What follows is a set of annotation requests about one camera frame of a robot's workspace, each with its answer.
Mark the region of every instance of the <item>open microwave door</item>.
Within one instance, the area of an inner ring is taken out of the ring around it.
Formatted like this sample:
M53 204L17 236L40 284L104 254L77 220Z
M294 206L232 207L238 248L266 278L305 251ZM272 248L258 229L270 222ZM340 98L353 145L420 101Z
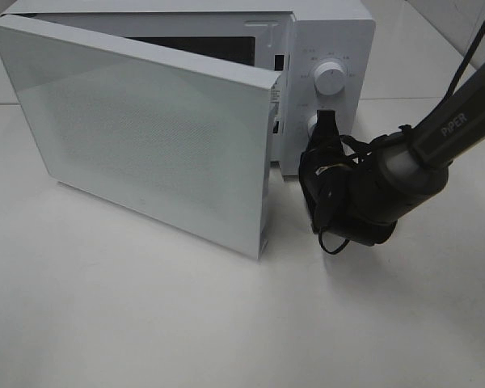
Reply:
M51 176L258 257L278 73L15 15L0 56Z

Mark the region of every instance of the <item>power knob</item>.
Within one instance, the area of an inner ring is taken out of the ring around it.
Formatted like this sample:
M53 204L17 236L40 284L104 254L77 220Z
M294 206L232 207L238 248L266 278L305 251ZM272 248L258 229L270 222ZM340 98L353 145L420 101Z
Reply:
M322 95L335 95L345 87L347 70L337 61L326 61L314 70L314 85Z

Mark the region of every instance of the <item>microwave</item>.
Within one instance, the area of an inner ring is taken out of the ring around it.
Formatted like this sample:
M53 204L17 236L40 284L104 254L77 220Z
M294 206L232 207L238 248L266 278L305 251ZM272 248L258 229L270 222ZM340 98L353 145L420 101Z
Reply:
M375 22L358 0L18 0L0 57L48 173L259 257L270 162L317 112L350 133Z

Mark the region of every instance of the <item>white table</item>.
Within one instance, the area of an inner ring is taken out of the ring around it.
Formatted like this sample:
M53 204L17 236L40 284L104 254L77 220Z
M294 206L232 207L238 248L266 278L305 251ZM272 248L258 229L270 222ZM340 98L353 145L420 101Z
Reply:
M367 3L364 139L416 123L460 61L406 3ZM485 142L386 245L335 259L274 170L256 263L54 182L0 85L0 387L485 387Z

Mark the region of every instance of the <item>microwave door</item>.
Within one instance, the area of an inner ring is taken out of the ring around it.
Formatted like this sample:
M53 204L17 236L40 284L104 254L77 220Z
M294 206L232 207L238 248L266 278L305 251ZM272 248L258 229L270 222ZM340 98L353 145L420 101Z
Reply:
M51 176L259 255L278 73L15 15L0 56Z

